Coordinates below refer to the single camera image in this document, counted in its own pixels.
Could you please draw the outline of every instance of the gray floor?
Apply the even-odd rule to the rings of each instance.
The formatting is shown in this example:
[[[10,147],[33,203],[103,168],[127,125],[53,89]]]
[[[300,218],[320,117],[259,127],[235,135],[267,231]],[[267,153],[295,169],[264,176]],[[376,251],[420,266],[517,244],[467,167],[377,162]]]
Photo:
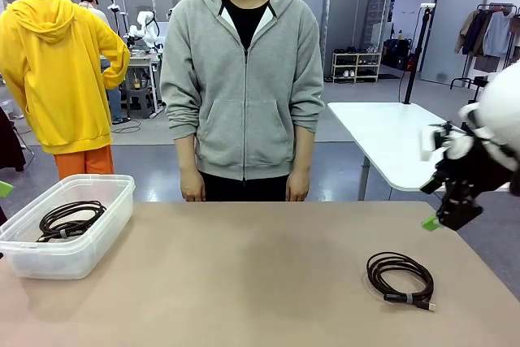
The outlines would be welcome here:
[[[0,201],[8,216],[57,181],[53,158],[39,147],[35,151],[36,157],[26,172],[0,170],[0,180],[15,186],[13,193]],[[116,172],[134,177],[136,201],[181,201],[179,170],[172,145],[115,145],[113,155]],[[317,144],[308,200],[355,201],[361,163],[362,153],[352,142]],[[386,201],[389,194],[390,188],[383,178],[371,170],[366,199]],[[435,197],[421,193],[393,191],[392,200],[426,201],[434,208],[439,205]],[[479,201],[486,209],[484,215],[464,227],[460,234],[520,299],[520,200],[507,193],[490,193]]]
[[[378,83],[333,84],[326,83],[323,90],[323,100],[330,102],[397,102],[399,91],[399,80],[380,80]],[[401,100],[405,99],[408,74],[401,85]],[[455,88],[450,90],[447,85],[428,83],[418,77],[414,83],[411,102],[423,106],[440,118],[450,119],[456,124],[460,123],[457,113],[459,109],[467,104],[468,99],[475,95],[473,90]],[[114,134],[113,145],[168,145],[171,137],[167,131],[167,118],[164,112],[154,119],[138,119],[141,130],[139,132]],[[126,128],[137,123],[116,126]],[[17,128],[24,134],[28,145],[39,145],[34,134],[30,132],[25,120],[17,121]],[[325,108],[319,117],[317,142],[330,141],[352,141],[350,133],[338,122],[336,117],[328,108]]]

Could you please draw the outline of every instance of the black t-shirt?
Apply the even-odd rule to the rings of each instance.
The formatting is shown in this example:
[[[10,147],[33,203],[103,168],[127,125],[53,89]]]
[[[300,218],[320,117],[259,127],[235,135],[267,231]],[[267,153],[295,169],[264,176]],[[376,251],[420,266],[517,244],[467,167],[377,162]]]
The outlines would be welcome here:
[[[266,12],[269,1],[257,8],[239,8],[232,3],[231,0],[222,0],[222,4],[226,7],[229,16],[235,24],[236,31],[240,37],[240,41],[244,49],[248,49],[251,45],[251,40],[255,30]]]

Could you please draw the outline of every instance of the shoe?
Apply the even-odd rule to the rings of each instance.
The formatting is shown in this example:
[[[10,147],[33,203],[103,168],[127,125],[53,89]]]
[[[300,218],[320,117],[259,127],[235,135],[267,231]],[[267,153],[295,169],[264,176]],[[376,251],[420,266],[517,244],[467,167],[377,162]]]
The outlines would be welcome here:
[[[121,124],[125,124],[125,123],[127,123],[129,121],[130,121],[129,118],[123,117],[120,121],[113,121],[112,124],[113,125],[121,125]]]

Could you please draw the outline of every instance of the gray hoodie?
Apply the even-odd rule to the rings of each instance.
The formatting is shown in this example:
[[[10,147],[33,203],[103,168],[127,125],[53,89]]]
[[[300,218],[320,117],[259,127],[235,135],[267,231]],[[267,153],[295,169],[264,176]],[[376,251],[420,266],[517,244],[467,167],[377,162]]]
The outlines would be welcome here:
[[[245,50],[221,0],[182,0],[164,43],[161,94],[173,138],[195,134],[198,168],[236,180],[287,175],[294,126],[316,131],[318,24],[302,0],[270,0]]]

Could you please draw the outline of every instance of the yellow hoodie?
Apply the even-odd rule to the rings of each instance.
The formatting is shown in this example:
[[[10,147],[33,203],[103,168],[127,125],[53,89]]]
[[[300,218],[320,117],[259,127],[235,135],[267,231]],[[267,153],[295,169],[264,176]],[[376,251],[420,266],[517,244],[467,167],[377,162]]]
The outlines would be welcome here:
[[[0,73],[47,153],[112,142],[105,88],[123,81],[129,60],[123,40],[69,0],[17,0],[0,16]]]

